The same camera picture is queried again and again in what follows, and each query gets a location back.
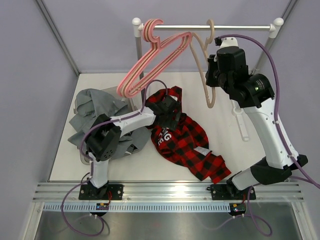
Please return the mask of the red black plaid shirt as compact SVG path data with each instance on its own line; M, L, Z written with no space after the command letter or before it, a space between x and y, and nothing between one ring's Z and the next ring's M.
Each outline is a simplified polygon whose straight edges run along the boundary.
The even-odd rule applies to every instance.
M198 180L210 178L216 184L231 174L223 157L209 150L205 130L186 113L181 114L175 130L159 125L150 128L157 152L169 162L188 168Z

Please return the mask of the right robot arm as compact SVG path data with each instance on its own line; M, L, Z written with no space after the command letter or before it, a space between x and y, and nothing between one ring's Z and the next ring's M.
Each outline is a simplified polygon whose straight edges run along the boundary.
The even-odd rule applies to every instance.
M238 46L221 47L207 61L207 85L220 87L238 103L251 120L265 153L260 161L227 180L228 196L237 199L251 186L283 182L293 170L305 166L307 156L295 150L285 132L279 135L277 128L283 124L274 110L273 88L265 75L249 74L245 51Z

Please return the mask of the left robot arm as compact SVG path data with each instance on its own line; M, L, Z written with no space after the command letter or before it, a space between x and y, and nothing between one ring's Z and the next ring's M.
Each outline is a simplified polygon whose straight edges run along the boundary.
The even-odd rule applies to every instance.
M89 159L90 173L85 181L90 194L100 200L108 192L109 160L116 154L120 138L141 127L160 126L175 130L182 113L181 101L165 95L156 102L144 102L142 107L133 112L115 116L99 117L93 127L84 135L80 152Z

